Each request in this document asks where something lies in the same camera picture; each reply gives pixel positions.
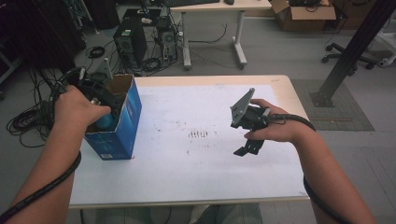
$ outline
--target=white table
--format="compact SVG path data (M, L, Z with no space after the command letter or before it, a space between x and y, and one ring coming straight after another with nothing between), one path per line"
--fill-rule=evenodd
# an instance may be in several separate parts
M142 100L133 158L102 161L84 141L71 208L306 200L289 143L264 142L238 157L247 130L231 109L248 88L306 118L286 76L137 77Z
M181 12L184 67L191 69L191 57L188 39L189 27L213 23L237 23L238 26L236 29L236 35L233 37L233 45L238 55L241 68L243 68L246 64L248 64L240 44L245 11L269 8L271 8L271 4L268 2L268 0L235 0L232 6L225 4L224 1L221 0L219 3L187 7L172 7L172 11Z

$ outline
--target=box flap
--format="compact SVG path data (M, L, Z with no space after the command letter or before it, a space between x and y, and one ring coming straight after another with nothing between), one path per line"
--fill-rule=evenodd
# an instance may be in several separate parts
M291 7L291 19L302 20L335 20L334 7Z
M272 0L270 3L275 14L289 7L289 3L287 3L285 0Z

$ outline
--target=desk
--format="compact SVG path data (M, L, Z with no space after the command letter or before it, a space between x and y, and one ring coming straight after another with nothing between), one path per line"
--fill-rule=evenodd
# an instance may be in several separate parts
M265 97L307 118L288 77L137 77L135 81L142 115L133 158L102 161L83 141L71 208L307 199L292 144L266 141L257 156L233 154L245 145L247 130L230 127L230 106L249 87L256 88L254 97Z
M181 12L183 28L183 58L184 67L191 69L191 57L188 39L188 26L200 23L202 25L212 23L237 23L236 35L233 37L238 60L243 68L248 61L240 44L242 26L245 16L245 10L251 9L268 9L271 4L268 0L235 0L232 6L229 6L221 0L219 3L203 4L187 7L172 7L174 12Z

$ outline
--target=gray floor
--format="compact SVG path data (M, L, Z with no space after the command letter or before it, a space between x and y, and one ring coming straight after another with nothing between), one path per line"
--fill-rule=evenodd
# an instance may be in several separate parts
M244 70L239 69L233 54L231 37L236 26L230 24L226 36L216 45L191 44L193 68L190 71L185 70L181 63L176 63L154 76L287 75L291 79L325 79L335 61L320 62L325 55L324 46L328 41L346 46L354 34L353 31L334 35L282 32L271 19L246 19L244 25L241 43L248 61ZM194 29L191 36L196 40L212 40L218 38L222 31L220 25L208 25ZM88 47L103 46L111 40L111 31L102 31L100 35L86 33L86 36ZM108 46L106 53L111 52L111 47ZM374 45L366 54L381 59L387 52L381 46ZM88 66L90 62L83 51L76 57L77 65ZM92 70L97 65L98 60L95 60ZM374 132L320 132L368 203L377 222L384 224L396 223L395 67L395 64L376 66L369 71L359 66L356 74L344 81L375 128ZM4 127L11 118L33 104L33 85L20 69L0 88L6 94L6 99L0 102L0 124ZM28 175L39 148L22 147L18 138L9 135L5 128L0 129L0 134L0 208L3 211L17 191L15 186L20 186L21 178ZM36 138L36 133L32 133L25 140L34 142ZM12 160L15 154L29 162L20 164ZM15 178L4 179L4 176L9 176L7 172L15 174ZM261 209L264 223L315 223L309 202L262 203ZM169 223L188 223L190 210L190 206L173 207ZM84 210L85 223L93 223L96 212ZM151 215L155 223L164 223L168 213L169 207L155 207ZM120 222L112 223L131 223L128 216L121 216L117 217ZM70 210L67 223L80 223L77 210Z

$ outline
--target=metal pole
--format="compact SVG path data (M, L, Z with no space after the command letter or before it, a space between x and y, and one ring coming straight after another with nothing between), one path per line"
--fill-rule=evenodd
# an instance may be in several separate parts
M370 45L376 34L381 30L387 19L396 8L395 0L377 0L373 8L353 35L346 50L335 64L329 76L324 81L318 92L311 94L315 106L332 106L332 97L335 91L347 77L353 64Z

